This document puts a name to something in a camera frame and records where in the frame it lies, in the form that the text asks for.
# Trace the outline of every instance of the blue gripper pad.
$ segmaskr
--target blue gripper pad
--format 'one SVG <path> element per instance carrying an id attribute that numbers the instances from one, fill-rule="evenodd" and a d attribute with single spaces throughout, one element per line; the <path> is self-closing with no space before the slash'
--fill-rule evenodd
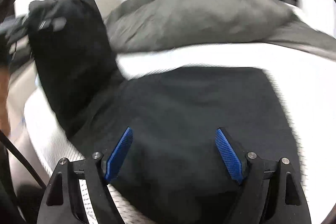
<path id="1" fill-rule="evenodd" d="M 231 178 L 241 184 L 244 179 L 242 162 L 220 128 L 216 130 L 215 142 Z"/>
<path id="2" fill-rule="evenodd" d="M 133 141 L 133 131 L 128 127 L 120 138 L 119 143 L 115 147 L 113 153 L 106 162 L 106 173 L 104 179 L 107 182 L 115 179 L 120 171 L 121 166 L 126 158 L 127 152 Z"/>

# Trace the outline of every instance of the gray fabric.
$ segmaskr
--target gray fabric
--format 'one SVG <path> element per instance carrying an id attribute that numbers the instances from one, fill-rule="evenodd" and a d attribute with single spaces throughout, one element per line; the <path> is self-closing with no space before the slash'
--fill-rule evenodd
<path id="1" fill-rule="evenodd" d="M 127 0 L 105 22 L 116 52 L 266 42 L 336 60 L 336 40 L 278 0 Z"/>

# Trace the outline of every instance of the black fabric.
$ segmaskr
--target black fabric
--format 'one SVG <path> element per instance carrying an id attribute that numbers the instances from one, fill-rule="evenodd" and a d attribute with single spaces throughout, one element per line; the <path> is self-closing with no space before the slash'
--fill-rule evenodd
<path id="1" fill-rule="evenodd" d="M 291 129 L 261 70 L 189 67 L 126 81 L 93 0 L 38 1 L 30 11 L 31 48 L 60 124 L 86 157 L 111 153 L 133 129 L 113 185 L 157 223 L 225 217 L 238 186 L 215 146 L 218 127 L 263 158 L 286 156 L 300 172 Z M 51 15 L 65 17 L 64 28 L 38 30 Z"/>
<path id="2" fill-rule="evenodd" d="M 0 217 L 4 224 L 24 224 L 18 209 L 18 201 L 14 193 L 11 171 L 9 169 L 8 153 L 0 143 Z"/>
<path id="3" fill-rule="evenodd" d="M 43 194 L 44 190 L 34 185 L 20 185 L 17 189 L 17 200 L 27 223 L 37 223 Z"/>
<path id="4" fill-rule="evenodd" d="M 157 223 L 226 215 L 238 188 L 215 146 L 220 126 L 262 158 L 288 157 L 300 174 L 295 139 L 261 70 L 180 68 L 130 80 L 98 102 L 71 141 L 85 156 L 110 152 L 130 126 L 134 141 L 114 186 Z"/>
<path id="5" fill-rule="evenodd" d="M 22 49 L 17 50 L 11 56 L 12 59 L 9 64 L 9 73 L 11 75 L 13 75 L 13 73 L 18 71 L 20 68 L 23 68 L 34 61 L 32 51 L 28 45 Z"/>
<path id="6" fill-rule="evenodd" d="M 292 16 L 290 22 L 275 30 L 270 37 L 261 42 L 294 48 L 336 60 L 335 38 L 310 28 L 296 15 Z"/>
<path id="7" fill-rule="evenodd" d="M 5 33 L 0 33 L 0 66 L 8 66 L 9 63 L 9 53 L 5 36 Z"/>
<path id="8" fill-rule="evenodd" d="M 95 0 L 45 0 L 29 5 L 28 35 L 41 83 L 68 136 L 79 115 L 117 71 Z M 65 20 L 63 28 L 55 19 Z"/>

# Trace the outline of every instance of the white bed sheet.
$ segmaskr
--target white bed sheet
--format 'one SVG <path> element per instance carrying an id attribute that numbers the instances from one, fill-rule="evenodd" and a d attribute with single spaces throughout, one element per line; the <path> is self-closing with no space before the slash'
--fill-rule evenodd
<path id="1" fill-rule="evenodd" d="M 330 212 L 336 201 L 336 185 L 327 183 L 328 177 L 336 175 L 331 160 L 336 140 L 336 62 L 264 43 L 199 45 L 125 54 L 118 55 L 117 62 L 127 79 L 182 66 L 261 68 L 273 85 L 298 143 L 302 185 L 312 223 L 321 223 Z M 25 119 L 31 142 L 49 174 L 62 157 L 82 158 L 66 139 L 40 89 L 26 102 Z M 81 187 L 87 214 L 95 223 L 84 182 Z M 110 191 L 126 223 L 150 223 L 113 187 Z"/>

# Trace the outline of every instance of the metal screw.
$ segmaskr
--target metal screw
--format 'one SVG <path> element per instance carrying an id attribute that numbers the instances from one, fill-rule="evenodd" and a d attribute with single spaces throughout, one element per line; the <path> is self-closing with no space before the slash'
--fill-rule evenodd
<path id="1" fill-rule="evenodd" d="M 67 162 L 67 159 L 66 158 L 61 158 L 60 160 L 59 160 L 59 164 L 60 165 L 63 165 L 63 164 L 65 164 Z"/>
<path id="2" fill-rule="evenodd" d="M 289 164 L 289 159 L 287 158 L 282 158 L 281 160 L 284 164 Z"/>
<path id="3" fill-rule="evenodd" d="M 257 154 L 254 153 L 254 152 L 248 152 L 247 153 L 247 156 L 250 158 L 250 159 L 255 159 L 257 157 Z"/>
<path id="4" fill-rule="evenodd" d="M 101 153 L 100 152 L 95 152 L 95 153 L 92 154 L 92 158 L 94 158 L 94 159 L 98 159 L 100 157 L 101 157 Z"/>

